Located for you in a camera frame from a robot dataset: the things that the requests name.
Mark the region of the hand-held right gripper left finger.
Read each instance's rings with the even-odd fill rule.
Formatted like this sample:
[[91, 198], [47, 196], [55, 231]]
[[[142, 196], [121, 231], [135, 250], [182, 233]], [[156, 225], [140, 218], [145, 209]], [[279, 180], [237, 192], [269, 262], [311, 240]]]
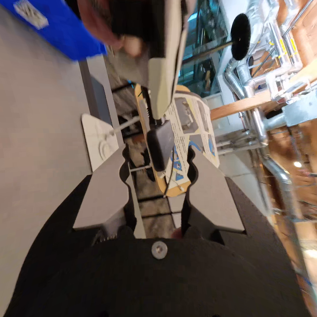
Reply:
[[137, 225], [132, 190], [127, 179], [129, 147], [121, 146], [93, 173], [73, 224], [74, 230], [101, 228], [106, 237], [118, 235], [127, 226]]

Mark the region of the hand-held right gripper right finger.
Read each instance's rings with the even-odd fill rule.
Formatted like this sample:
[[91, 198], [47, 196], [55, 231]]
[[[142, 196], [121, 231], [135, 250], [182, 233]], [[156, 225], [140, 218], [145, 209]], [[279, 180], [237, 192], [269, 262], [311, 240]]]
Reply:
[[198, 149], [188, 149], [190, 185], [181, 211], [181, 232], [195, 228], [204, 239], [217, 231], [243, 234], [245, 228], [225, 175]]

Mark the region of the white object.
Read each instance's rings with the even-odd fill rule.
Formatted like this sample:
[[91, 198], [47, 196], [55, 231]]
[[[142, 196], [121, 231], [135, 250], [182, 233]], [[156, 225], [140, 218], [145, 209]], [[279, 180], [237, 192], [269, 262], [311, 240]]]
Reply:
[[146, 140], [155, 171], [164, 171], [175, 144], [171, 122], [165, 121], [164, 124], [151, 128]]

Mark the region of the person's left hand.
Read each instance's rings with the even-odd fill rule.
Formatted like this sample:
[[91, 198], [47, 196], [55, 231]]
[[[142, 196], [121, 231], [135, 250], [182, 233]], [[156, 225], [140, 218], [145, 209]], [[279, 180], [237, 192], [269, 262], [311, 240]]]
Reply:
[[114, 51], [124, 50], [131, 57], [139, 57], [144, 49], [141, 38], [116, 35], [111, 29], [109, 1], [77, 1], [81, 20], [89, 33]]

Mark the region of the instruction sheet wooden board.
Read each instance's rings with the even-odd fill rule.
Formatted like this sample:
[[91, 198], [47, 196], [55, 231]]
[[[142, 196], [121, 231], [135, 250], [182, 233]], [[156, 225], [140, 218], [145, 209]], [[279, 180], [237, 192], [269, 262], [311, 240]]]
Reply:
[[174, 155], [170, 155], [167, 168], [153, 169], [155, 180], [164, 196], [175, 197], [187, 191], [191, 184], [187, 173], [188, 148], [196, 148], [216, 168], [219, 167], [215, 135], [210, 109], [202, 98], [181, 85], [177, 85], [174, 100], [165, 113], [171, 121], [174, 135]]

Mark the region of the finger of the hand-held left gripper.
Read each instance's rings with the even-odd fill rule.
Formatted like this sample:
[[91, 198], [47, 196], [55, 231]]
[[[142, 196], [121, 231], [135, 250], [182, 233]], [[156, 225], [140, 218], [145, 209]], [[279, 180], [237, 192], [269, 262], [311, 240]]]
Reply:
[[172, 102], [182, 66], [190, 1], [152, 1], [157, 38], [150, 44], [148, 88], [155, 120], [161, 119]]

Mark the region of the blue storage bin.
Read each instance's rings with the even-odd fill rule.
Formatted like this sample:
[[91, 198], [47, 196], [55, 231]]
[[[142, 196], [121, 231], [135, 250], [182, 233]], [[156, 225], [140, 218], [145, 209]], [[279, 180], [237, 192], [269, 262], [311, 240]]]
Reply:
[[83, 25], [76, 0], [1, 0], [0, 4], [73, 61], [106, 54], [105, 45]]

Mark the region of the wooden post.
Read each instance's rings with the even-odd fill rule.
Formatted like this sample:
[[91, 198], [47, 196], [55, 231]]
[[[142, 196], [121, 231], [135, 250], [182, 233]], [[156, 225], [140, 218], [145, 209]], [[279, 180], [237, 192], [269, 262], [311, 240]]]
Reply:
[[271, 103], [272, 100], [270, 92], [268, 90], [265, 90], [257, 93], [253, 97], [238, 100], [236, 102], [232, 102], [230, 104], [212, 109], [210, 111], [210, 118], [211, 121], [215, 121], [217, 119], [228, 117], [235, 113], [249, 111], [261, 106], [266, 106]]

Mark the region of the black pole with round disc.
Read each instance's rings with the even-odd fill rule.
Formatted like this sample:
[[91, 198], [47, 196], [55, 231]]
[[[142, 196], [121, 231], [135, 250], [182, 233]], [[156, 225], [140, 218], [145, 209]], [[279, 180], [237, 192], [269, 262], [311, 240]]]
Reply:
[[232, 57], [235, 60], [243, 60], [249, 51], [251, 39], [251, 26], [246, 14], [241, 13], [236, 16], [232, 23], [230, 36], [230, 41], [189, 57], [183, 60], [182, 65], [195, 64], [200, 59], [208, 58], [211, 54], [216, 53], [219, 50], [223, 50], [228, 46], [231, 46]]

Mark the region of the silver ventilation ducts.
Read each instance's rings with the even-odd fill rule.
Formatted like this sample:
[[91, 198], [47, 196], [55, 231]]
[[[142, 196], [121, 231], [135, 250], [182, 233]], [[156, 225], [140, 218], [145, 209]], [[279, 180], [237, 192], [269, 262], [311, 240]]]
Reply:
[[[316, 71], [312, 73], [313, 63], [303, 68], [296, 42], [291, 34], [293, 26], [312, 1], [308, 1], [301, 11], [299, 11], [296, 1], [284, 1], [288, 13], [281, 26], [276, 20], [279, 2], [267, 1], [269, 7], [267, 15], [261, 11], [263, 2], [249, 2], [246, 13], [251, 26], [249, 51], [243, 60], [237, 61], [232, 57], [224, 71], [224, 77], [232, 91], [242, 99], [253, 97], [257, 93], [268, 90], [272, 102], [281, 99], [293, 100], [293, 103], [286, 106], [286, 110], [294, 112], [293, 105], [308, 104], [303, 93], [310, 94], [312, 93], [311, 88], [316, 87]], [[262, 38], [273, 40], [271, 53], [276, 51], [280, 66], [267, 74], [251, 77], [247, 59], [257, 51], [256, 47]], [[287, 119], [284, 109], [276, 120], [271, 118], [266, 121], [259, 112], [259, 107], [246, 112], [250, 117], [251, 135], [254, 137], [251, 149], [263, 150], [268, 146], [267, 131], [284, 125], [293, 126], [291, 121]]]

